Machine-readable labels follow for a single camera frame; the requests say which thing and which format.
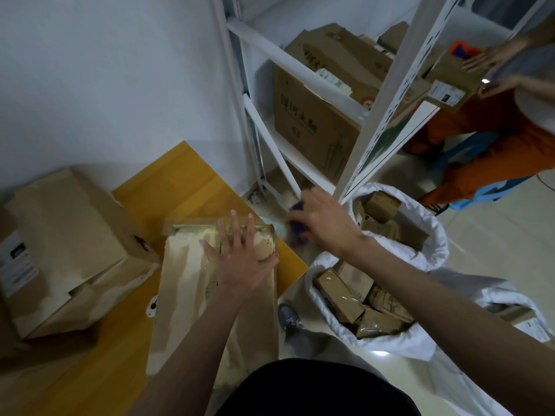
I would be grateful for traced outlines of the person's right forearm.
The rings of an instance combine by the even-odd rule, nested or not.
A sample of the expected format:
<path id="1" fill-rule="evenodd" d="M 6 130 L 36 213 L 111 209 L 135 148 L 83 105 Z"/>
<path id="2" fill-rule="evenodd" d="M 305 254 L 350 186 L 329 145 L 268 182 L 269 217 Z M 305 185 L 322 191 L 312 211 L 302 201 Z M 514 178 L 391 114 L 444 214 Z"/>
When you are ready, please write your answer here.
<path id="1" fill-rule="evenodd" d="M 348 259 L 513 416 L 555 416 L 555 350 L 364 237 Z"/>

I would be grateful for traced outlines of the person's grey trouser leg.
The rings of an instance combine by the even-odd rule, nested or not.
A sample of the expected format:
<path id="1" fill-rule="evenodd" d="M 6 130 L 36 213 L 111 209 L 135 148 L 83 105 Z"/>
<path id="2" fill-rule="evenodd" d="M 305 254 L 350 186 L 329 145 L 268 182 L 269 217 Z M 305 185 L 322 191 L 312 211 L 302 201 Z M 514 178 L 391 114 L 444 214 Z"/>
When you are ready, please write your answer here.
<path id="1" fill-rule="evenodd" d="M 380 371 L 334 335 L 294 327 L 285 331 L 284 344 L 293 358 L 346 364 L 387 380 Z"/>

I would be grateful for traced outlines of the white labelled cardboard parcel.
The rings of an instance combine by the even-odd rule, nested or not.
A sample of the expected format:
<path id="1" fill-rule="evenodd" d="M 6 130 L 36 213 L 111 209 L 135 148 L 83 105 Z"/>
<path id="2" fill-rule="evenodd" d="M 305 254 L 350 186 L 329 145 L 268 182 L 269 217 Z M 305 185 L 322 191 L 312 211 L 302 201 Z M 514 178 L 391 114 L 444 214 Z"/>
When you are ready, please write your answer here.
<path id="1" fill-rule="evenodd" d="M 486 309 L 520 331 L 555 350 L 555 337 L 540 322 L 532 308 L 520 304 L 491 303 Z"/>

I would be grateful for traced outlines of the plain brown cardboard box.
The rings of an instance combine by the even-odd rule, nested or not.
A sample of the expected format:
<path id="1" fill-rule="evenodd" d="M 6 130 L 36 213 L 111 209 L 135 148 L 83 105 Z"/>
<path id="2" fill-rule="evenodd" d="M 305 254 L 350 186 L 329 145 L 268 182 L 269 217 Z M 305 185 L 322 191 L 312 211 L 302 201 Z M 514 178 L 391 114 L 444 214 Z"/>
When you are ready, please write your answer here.
<path id="1" fill-rule="evenodd" d="M 378 46 L 390 58 L 394 58 L 409 28 L 409 23 L 401 21 L 392 27 L 389 27 L 381 36 L 378 37 Z"/>

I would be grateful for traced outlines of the person's black shirt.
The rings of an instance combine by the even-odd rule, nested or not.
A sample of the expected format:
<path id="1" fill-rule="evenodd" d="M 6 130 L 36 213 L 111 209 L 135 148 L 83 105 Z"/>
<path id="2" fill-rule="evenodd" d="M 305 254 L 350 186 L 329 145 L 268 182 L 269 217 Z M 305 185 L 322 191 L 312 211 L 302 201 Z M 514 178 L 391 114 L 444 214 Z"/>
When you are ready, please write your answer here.
<path id="1" fill-rule="evenodd" d="M 421 416 L 387 380 L 353 365 L 288 358 L 244 380 L 214 416 Z"/>

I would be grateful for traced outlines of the person's grey shoe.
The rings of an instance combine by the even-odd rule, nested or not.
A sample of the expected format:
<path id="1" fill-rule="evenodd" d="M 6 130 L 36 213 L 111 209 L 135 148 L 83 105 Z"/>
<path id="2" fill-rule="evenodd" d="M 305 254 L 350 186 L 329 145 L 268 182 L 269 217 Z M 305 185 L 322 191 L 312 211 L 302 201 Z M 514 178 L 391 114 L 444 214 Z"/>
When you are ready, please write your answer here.
<path id="1" fill-rule="evenodd" d="M 278 307 L 278 320 L 286 337 L 292 336 L 300 329 L 304 329 L 299 314 L 287 303 L 281 303 Z"/>

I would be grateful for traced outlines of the person's left hand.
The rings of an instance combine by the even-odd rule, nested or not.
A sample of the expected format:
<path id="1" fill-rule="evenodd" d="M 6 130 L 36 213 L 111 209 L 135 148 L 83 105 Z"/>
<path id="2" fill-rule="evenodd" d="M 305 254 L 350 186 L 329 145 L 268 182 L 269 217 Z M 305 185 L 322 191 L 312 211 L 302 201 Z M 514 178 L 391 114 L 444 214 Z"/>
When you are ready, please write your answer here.
<path id="1" fill-rule="evenodd" d="M 243 247 L 233 247 L 227 235 L 223 220 L 217 222 L 220 239 L 220 259 L 210 261 L 215 266 L 218 286 L 212 298 L 243 300 L 262 284 L 273 270 L 262 270 L 255 251 L 255 219 L 253 214 L 246 217 L 246 230 L 243 230 Z"/>

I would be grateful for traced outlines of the worn cardboard box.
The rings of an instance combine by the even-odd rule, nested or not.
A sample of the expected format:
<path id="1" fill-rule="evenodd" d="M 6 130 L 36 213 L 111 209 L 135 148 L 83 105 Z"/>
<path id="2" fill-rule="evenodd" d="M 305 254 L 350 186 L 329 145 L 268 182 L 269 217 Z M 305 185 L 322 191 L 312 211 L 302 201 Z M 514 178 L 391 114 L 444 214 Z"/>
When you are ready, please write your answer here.
<path id="1" fill-rule="evenodd" d="M 159 373 L 218 286 L 214 265 L 200 239 L 220 251 L 213 224 L 173 226 L 166 239 L 157 313 L 146 367 L 151 378 Z M 214 388 L 235 387 L 260 367 L 279 359 L 276 270 L 246 299 L 228 337 Z"/>

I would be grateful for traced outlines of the white metal shelf rack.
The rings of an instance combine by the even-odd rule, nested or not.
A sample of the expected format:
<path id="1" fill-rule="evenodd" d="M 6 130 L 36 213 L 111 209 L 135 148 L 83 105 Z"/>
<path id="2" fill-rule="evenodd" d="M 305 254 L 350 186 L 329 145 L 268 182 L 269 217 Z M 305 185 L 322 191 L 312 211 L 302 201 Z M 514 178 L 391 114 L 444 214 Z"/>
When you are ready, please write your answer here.
<path id="1" fill-rule="evenodd" d="M 246 136 L 262 194 L 288 203 L 267 181 L 264 164 L 277 165 L 297 198 L 295 167 L 309 181 L 345 202 L 382 167 L 409 136 L 438 111 L 426 101 L 429 70 L 456 40 L 485 48 L 547 15 L 555 0 L 212 0 Z M 409 28 L 370 110 L 285 52 L 303 30 L 336 23 L 378 42 L 389 27 Z M 339 181 L 334 184 L 275 129 L 273 65 L 361 124 Z"/>

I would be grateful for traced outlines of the white woven sack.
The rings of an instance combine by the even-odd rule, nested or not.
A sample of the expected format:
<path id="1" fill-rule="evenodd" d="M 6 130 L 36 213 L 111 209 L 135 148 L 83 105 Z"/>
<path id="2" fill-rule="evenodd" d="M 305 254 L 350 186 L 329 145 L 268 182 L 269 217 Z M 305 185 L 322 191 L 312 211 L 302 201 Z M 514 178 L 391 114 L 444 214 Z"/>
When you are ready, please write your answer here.
<path id="1" fill-rule="evenodd" d="M 436 343 L 418 323 L 398 335 L 383 335 L 359 340 L 347 327 L 337 321 L 324 297 L 313 285 L 313 279 L 332 268 L 338 261 L 339 259 L 329 252 L 322 252 L 312 261 L 302 278 L 309 299 L 320 312 L 331 332 L 347 346 L 366 352 L 380 350 L 428 362 L 434 354 Z"/>
<path id="2" fill-rule="evenodd" d="M 398 214 L 395 217 L 396 219 L 406 219 L 421 230 L 427 232 L 430 237 L 424 244 L 422 251 L 415 251 L 404 244 L 392 241 L 373 232 L 360 229 L 363 234 L 374 238 L 378 244 L 383 246 L 387 251 L 421 271 L 430 272 L 440 268 L 446 262 L 449 255 L 445 229 L 431 211 L 424 208 L 419 202 L 406 193 L 390 185 L 369 182 L 357 189 L 350 199 L 343 202 L 343 207 L 355 221 L 352 203 L 355 200 L 363 202 L 371 193 L 379 190 L 385 191 L 402 201 Z"/>
<path id="3" fill-rule="evenodd" d="M 437 350 L 430 372 L 438 394 L 464 416 L 555 416 L 555 332 L 509 281 L 448 267 L 428 274 L 437 288 L 419 299 L 417 322 Z"/>

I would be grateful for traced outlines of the blue plastic stool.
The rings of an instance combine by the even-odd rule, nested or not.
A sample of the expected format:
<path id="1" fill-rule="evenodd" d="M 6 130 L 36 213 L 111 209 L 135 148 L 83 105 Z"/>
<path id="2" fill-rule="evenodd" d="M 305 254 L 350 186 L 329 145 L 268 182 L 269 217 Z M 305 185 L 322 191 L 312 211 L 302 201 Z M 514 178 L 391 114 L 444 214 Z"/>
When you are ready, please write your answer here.
<path id="1" fill-rule="evenodd" d="M 485 152 L 489 146 L 498 139 L 499 134 L 496 132 L 475 132 L 468 136 L 465 140 L 459 142 L 453 148 L 444 151 L 436 159 L 431 161 L 427 170 L 430 172 L 435 180 L 443 176 L 445 169 L 451 162 L 466 164 L 478 155 Z M 484 202 L 495 202 L 510 194 L 517 186 L 524 183 L 533 176 L 527 176 L 520 179 L 506 180 L 495 182 L 493 184 L 479 188 L 472 199 L 463 199 L 454 203 L 448 203 L 443 206 L 435 204 L 429 206 L 430 210 L 437 215 L 441 214 L 447 209 L 460 211 L 468 208 L 474 204 Z"/>

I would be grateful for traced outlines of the small labelled cardboard box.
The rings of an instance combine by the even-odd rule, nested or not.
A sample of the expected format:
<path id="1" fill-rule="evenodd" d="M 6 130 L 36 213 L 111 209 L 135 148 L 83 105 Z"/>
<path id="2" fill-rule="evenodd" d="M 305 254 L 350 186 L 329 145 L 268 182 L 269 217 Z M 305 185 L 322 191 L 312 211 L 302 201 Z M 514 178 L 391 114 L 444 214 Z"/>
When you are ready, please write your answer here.
<path id="1" fill-rule="evenodd" d="M 449 52 L 439 57 L 425 78 L 431 84 L 427 102 L 454 113 L 478 92 L 487 71 L 467 71 L 462 69 L 462 63 L 462 59 Z"/>

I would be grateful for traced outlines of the person's left forearm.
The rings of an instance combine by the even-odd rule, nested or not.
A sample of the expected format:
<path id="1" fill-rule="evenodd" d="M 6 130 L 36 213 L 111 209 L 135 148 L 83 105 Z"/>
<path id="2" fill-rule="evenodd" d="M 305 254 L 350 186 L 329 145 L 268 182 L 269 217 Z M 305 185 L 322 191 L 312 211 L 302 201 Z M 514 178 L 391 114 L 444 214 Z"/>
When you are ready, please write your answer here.
<path id="1" fill-rule="evenodd" d="M 219 286 L 125 416 L 204 416 L 227 339 L 253 286 Z"/>

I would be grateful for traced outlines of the blue utility knife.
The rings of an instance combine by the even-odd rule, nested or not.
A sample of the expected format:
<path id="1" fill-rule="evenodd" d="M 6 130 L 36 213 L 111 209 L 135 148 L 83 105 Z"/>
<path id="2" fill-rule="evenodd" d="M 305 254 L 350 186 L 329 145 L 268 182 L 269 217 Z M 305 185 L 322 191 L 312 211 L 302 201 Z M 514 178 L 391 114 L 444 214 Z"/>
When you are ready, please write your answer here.
<path id="1" fill-rule="evenodd" d="M 289 244 L 292 247 L 302 247 L 310 243 L 309 227 L 290 217 L 292 211 L 302 211 L 303 209 L 304 203 L 299 201 L 293 204 L 288 212 Z"/>

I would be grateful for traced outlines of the large labelled cardboard box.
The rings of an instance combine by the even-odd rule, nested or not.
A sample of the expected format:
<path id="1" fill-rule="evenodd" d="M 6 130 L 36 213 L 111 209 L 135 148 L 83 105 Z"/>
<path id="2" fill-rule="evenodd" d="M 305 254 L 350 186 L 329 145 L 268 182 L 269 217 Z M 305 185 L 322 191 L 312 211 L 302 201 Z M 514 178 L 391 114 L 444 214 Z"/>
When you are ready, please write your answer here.
<path id="1" fill-rule="evenodd" d="M 89 328 L 160 264 L 127 210 L 72 168 L 0 207 L 0 295 L 22 339 Z"/>

